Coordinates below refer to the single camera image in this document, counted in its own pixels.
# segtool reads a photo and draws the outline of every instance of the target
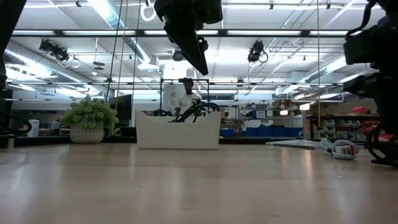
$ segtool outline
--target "white planter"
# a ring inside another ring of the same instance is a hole
[[[79,124],[70,127],[70,139],[77,144],[97,144],[104,138],[104,129],[83,129]]]

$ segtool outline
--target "potted plant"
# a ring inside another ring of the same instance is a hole
[[[113,131],[114,124],[119,120],[117,112],[112,110],[104,100],[87,96],[79,103],[70,104],[61,122],[71,124],[70,139],[78,144],[96,144],[104,138],[104,128]]]

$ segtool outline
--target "wooden floor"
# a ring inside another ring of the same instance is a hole
[[[0,223],[397,223],[398,170],[318,151],[45,146],[0,154]]]

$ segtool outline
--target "green plant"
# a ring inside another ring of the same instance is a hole
[[[112,110],[109,103],[104,100],[93,99],[87,96],[79,103],[70,104],[71,109],[67,110],[61,122],[65,124],[80,124],[82,128],[107,128],[114,129],[114,124],[119,122],[116,115],[118,112]]]

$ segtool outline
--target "person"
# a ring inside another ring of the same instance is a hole
[[[52,136],[59,136],[60,128],[61,128],[61,122],[59,118],[57,118],[55,121],[50,122],[50,134]]]
[[[200,96],[192,92],[193,80],[191,78],[186,78],[183,81],[185,87],[185,95],[177,101],[177,107],[175,109],[175,115],[184,114],[189,107],[192,106],[193,102],[200,99]]]

